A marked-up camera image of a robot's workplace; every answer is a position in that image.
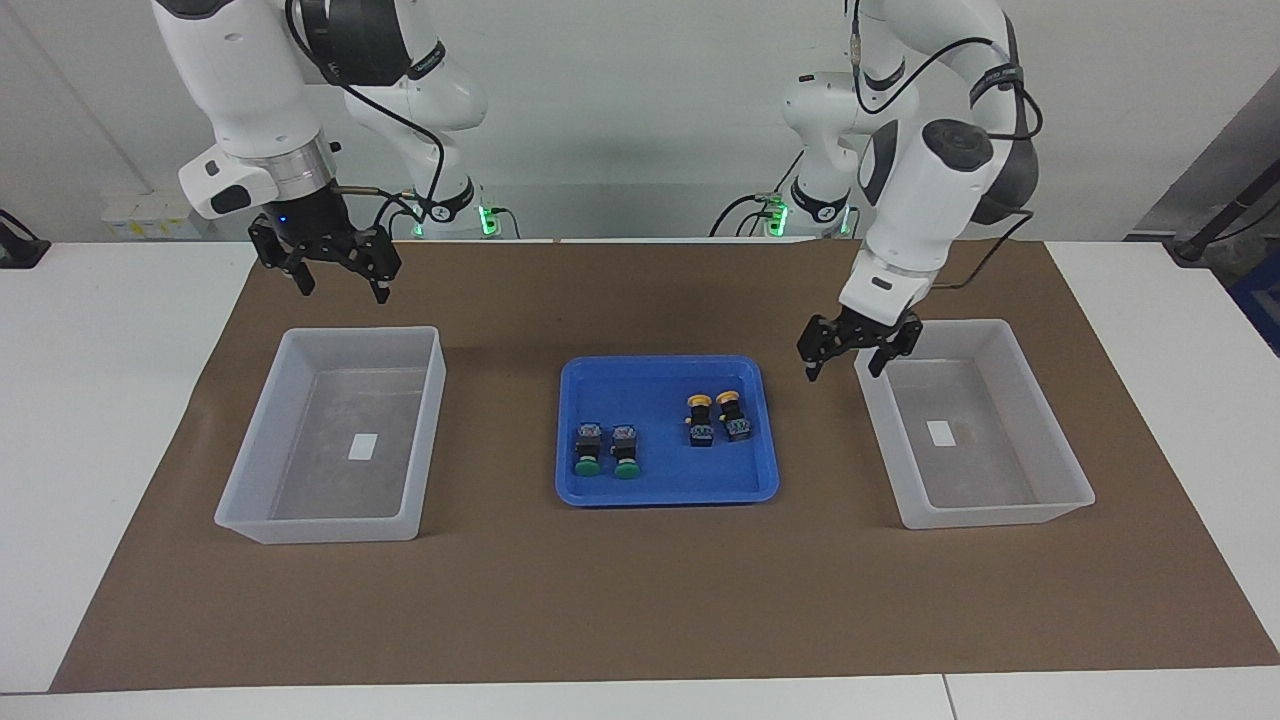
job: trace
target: white wall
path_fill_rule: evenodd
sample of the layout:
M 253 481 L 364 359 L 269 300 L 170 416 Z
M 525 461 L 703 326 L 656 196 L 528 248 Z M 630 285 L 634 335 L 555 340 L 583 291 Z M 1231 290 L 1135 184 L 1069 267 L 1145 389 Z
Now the white wall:
M 175 188 L 177 168 L 210 137 L 148 3 L 0 1 L 29 26 L 145 179 Z M 1029 87 L 1048 115 L 1029 237 L 1123 237 L 1280 65 L 1275 0 L 1005 5 Z M 493 100 L 486 123 L 462 136 L 474 174 L 520 211 L 525 234 L 705 233 L 727 200 L 771 188 L 799 149 L 778 111 L 786 85 L 801 72 L 847 67 L 841 0 L 438 0 L 433 8 L 449 51 Z M 0 60 L 0 76 L 9 74 L 8 55 Z M 963 88 L 945 73 L 927 79 L 959 102 Z M 398 159 L 346 118 L 338 92 L 310 91 L 328 135 L 347 147 L 343 182 L 407 184 Z M 12 105 L 8 94 L 0 99 L 3 124 Z M 74 141 L 65 128 L 23 124 L 17 133 Z M 0 152 L 8 160 L 10 151 Z M 69 165 L 46 182 L 116 190 L 127 179 Z M 13 182 L 5 161 L 0 200 Z M 59 211 L 23 208 L 33 222 L 52 223 Z M 76 234 L 104 236 L 92 224 Z
M 99 232 L 108 188 L 147 190 L 0 0 L 0 206 L 45 237 L 77 237 Z

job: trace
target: brown mat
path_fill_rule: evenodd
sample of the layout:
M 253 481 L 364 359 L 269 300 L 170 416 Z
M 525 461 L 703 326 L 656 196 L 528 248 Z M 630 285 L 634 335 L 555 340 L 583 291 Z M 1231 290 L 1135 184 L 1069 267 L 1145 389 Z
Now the brown mat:
M 986 247 L 957 246 L 948 274 Z M 1039 245 L 922 314 L 1014 325 L 1098 502 L 1039 527 L 904 530 L 849 363 L 810 386 L 794 350 L 854 250 L 412 246 L 387 307 L 340 272 L 316 268 L 302 300 L 256 269 L 54 692 L 1280 664 Z M 280 334 L 379 324 L 445 342 L 424 534 L 265 547 L 215 527 Z M 759 361 L 778 496 L 561 503 L 563 364 L 676 352 Z

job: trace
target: black stand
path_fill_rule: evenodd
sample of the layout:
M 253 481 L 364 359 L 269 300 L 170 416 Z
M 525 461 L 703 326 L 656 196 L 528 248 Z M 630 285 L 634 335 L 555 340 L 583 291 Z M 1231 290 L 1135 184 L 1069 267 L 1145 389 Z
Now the black stand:
M 22 240 L 4 223 L 0 223 L 0 247 L 4 247 L 4 256 L 0 256 L 0 270 L 29 270 L 40 264 L 51 243 L 38 238 Z
M 1217 237 L 1231 227 L 1231 223 L 1240 219 L 1240 215 L 1248 211 L 1254 202 L 1262 200 L 1262 196 L 1276 184 L 1280 184 L 1280 160 L 1272 163 L 1258 176 L 1258 179 L 1244 188 L 1239 197 L 1222 208 L 1222 211 L 1210 220 L 1201 232 L 1196 233 L 1196 237 L 1166 246 L 1174 261 L 1183 266 L 1197 266 L 1197 263 L 1204 256 L 1204 249 L 1213 245 Z

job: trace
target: green indicator light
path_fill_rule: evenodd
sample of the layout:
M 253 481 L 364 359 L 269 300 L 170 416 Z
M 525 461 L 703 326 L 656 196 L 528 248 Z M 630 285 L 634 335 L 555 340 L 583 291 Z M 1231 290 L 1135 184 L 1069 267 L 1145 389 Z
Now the green indicator light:
M 785 202 L 773 209 L 773 217 L 769 218 L 769 223 L 767 225 L 771 236 L 782 237 L 783 233 L 787 232 L 787 215 L 790 214 L 791 210 Z
M 493 214 L 492 210 L 489 210 L 484 205 L 477 205 L 477 209 L 480 210 L 480 231 L 484 232 L 484 236 L 489 237 L 493 234 L 498 234 L 498 232 L 502 229 L 502 227 L 498 224 L 498 218 Z

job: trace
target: blue tray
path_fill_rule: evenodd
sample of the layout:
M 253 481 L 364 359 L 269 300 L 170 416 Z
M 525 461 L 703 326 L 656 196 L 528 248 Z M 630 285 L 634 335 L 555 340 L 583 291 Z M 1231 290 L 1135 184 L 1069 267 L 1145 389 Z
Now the blue tray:
M 689 443 L 687 400 L 736 389 L 751 421 L 751 437 L 728 441 L 716 420 L 716 445 Z M 594 478 L 573 473 L 573 441 L 581 423 L 604 428 L 604 469 Z M 639 433 L 640 477 L 613 477 L 608 456 L 614 425 Z M 559 441 L 556 492 L 577 507 L 658 505 L 745 505 L 765 502 L 778 492 L 769 411 L 760 368 L 740 355 L 654 357 L 579 357 L 561 375 Z

